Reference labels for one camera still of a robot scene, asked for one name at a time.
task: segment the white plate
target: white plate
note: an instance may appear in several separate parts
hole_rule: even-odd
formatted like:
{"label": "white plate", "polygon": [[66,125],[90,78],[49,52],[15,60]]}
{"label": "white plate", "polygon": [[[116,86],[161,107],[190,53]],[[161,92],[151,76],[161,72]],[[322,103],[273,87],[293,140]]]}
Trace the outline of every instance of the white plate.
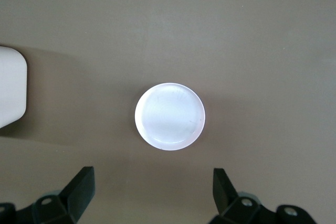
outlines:
{"label": "white plate", "polygon": [[205,111],[197,94],[177,83],[156,85],[140,98],[135,124],[150,145],[174,151],[191,145],[201,134]]}

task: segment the screw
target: screw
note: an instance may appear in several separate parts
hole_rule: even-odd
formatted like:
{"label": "screw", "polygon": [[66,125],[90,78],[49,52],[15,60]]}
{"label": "screw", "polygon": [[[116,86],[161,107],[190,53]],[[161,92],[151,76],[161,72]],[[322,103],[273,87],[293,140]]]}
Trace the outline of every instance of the screw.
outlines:
{"label": "screw", "polygon": [[45,198],[44,200],[42,200],[41,205],[49,204],[51,201],[52,201],[52,199],[50,199],[50,198]]}
{"label": "screw", "polygon": [[243,205],[246,207],[251,207],[253,205],[252,201],[250,201],[249,199],[242,199],[241,203],[243,203]]}
{"label": "screw", "polygon": [[291,216],[297,216],[298,212],[295,211],[295,209],[291,208],[291,207],[286,207],[285,209],[285,213]]}

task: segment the table surface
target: table surface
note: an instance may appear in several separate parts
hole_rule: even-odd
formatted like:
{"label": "table surface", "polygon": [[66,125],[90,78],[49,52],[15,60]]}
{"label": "table surface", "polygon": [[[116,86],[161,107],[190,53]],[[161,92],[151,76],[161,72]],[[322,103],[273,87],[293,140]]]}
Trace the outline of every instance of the table surface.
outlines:
{"label": "table surface", "polygon": [[[0,0],[0,45],[28,64],[27,111],[0,130],[0,201],[25,207],[94,166],[79,223],[207,223],[212,172],[318,223],[336,205],[335,0]],[[206,123],[179,151],[134,110],[176,82]]]}

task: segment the white container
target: white container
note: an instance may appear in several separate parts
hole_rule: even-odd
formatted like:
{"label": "white container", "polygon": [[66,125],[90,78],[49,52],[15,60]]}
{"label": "white container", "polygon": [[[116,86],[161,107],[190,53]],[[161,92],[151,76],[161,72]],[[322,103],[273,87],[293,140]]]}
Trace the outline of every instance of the white container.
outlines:
{"label": "white container", "polygon": [[150,88],[135,109],[135,124],[150,145],[174,151],[191,145],[201,134],[205,111],[197,94],[177,83]]}
{"label": "white container", "polygon": [[0,47],[0,128],[26,111],[27,63],[16,50]]}

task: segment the round plate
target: round plate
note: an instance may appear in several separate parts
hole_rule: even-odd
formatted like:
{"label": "round plate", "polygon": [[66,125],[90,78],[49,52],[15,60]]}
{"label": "round plate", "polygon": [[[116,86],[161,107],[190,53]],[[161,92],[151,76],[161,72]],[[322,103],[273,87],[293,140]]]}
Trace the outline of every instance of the round plate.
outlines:
{"label": "round plate", "polygon": [[156,85],[143,94],[135,124],[150,145],[174,151],[191,145],[201,134],[205,111],[197,94],[177,83]]}

